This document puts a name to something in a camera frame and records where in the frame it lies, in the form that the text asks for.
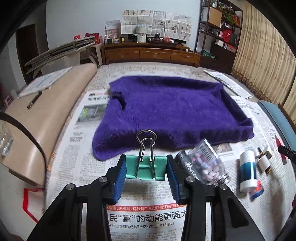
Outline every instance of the cabinet drawer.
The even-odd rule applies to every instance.
[[[140,58],[170,59],[170,50],[164,49],[141,49]]]
[[[120,61],[124,59],[136,59],[140,58],[140,51],[135,49],[121,49],[106,51],[106,63],[110,61]]]
[[[181,52],[175,52],[175,51],[172,51],[172,54],[170,56],[171,60],[189,62],[193,64],[197,63],[198,58],[199,58],[199,55],[194,53],[181,53]]]

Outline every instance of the red gift box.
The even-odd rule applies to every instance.
[[[78,39],[80,39],[80,35],[74,36],[74,40],[78,40]]]
[[[94,33],[94,34],[86,33],[84,37],[86,38],[86,37],[90,37],[90,36],[94,36],[94,41],[96,44],[100,43],[99,33]]]

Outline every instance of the blue gripper pad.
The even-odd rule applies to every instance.
[[[181,201],[179,184],[169,161],[167,162],[166,173],[168,176],[168,182],[170,184],[170,190],[172,192],[173,199],[176,201],[176,203],[179,203]]]
[[[114,185],[114,194],[113,194],[114,203],[117,203],[121,197],[125,180],[126,180],[126,160],[124,159]]]

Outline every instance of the paper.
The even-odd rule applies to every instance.
[[[105,90],[87,92],[75,111],[60,143],[51,175],[46,186],[45,209],[68,184],[90,184],[116,166],[120,155],[107,161],[98,161],[92,155],[92,137],[103,118],[109,96]],[[156,156],[176,155],[177,152],[155,150]],[[126,154],[138,155],[138,150]],[[152,240],[181,239],[185,206],[173,200],[168,179],[141,181],[127,179],[121,199],[116,206],[108,206],[108,219],[112,240],[128,240],[128,235],[140,240],[150,233]],[[210,205],[207,204],[208,218]],[[86,240],[86,205],[83,209],[82,237]]]
[[[57,80],[59,80],[71,69],[72,67],[61,69],[36,78],[18,95],[18,97],[23,97],[50,88]]]
[[[165,36],[188,41],[192,32],[191,18],[181,14],[166,13]]]
[[[119,29],[121,26],[120,20],[107,21],[105,30]]]
[[[192,33],[191,22],[190,17],[181,14],[150,10],[124,10],[121,33],[134,34],[137,25],[146,25],[149,37],[154,37],[156,33],[160,33],[160,37],[168,36],[173,39],[188,41]]]
[[[224,143],[214,146],[220,156],[231,181],[228,186],[251,215],[266,241],[273,241],[286,222],[296,191],[296,183],[291,162],[284,166],[280,154],[275,152],[271,158],[272,173],[266,176],[257,170],[264,193],[250,201],[248,194],[239,192],[238,159],[242,152],[254,147],[273,147],[273,134],[278,133],[258,104],[241,97],[232,97],[247,117],[254,123],[255,137],[239,143]],[[110,167],[117,164],[120,155],[107,161],[98,161],[92,155],[92,137],[100,124],[109,96],[105,90],[87,92],[65,131],[55,161],[50,170],[46,186],[45,208],[68,184],[77,186],[90,184],[106,174]],[[126,152],[138,155],[138,150]],[[156,156],[165,156],[176,152],[154,150]],[[169,183],[165,181],[141,181],[127,179],[121,199],[116,206],[108,206],[108,220],[112,240],[136,238],[150,240],[180,240],[184,224],[185,206],[177,206],[172,198]],[[207,223],[206,241],[211,240],[211,211],[206,204]],[[83,206],[82,240],[86,240],[86,205]]]
[[[137,26],[147,26],[150,35],[152,31],[153,11],[151,10],[124,10],[121,21],[121,34],[135,34]]]
[[[160,33],[159,37],[163,38],[165,33],[165,12],[153,11],[152,31],[150,37]]]
[[[219,72],[211,72],[211,71],[207,71],[207,70],[204,70],[204,72],[211,75],[214,78],[217,78],[218,81],[220,81],[222,84],[224,84],[227,88],[232,90],[234,93],[236,93],[240,97],[243,97],[245,99],[250,99],[253,97],[243,87],[241,87],[239,84],[237,84],[232,79],[228,78],[226,75],[219,73]]]

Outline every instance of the bookshelf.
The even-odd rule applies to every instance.
[[[194,48],[201,56],[200,67],[231,73],[241,36],[242,19],[243,11],[228,0],[201,1]]]

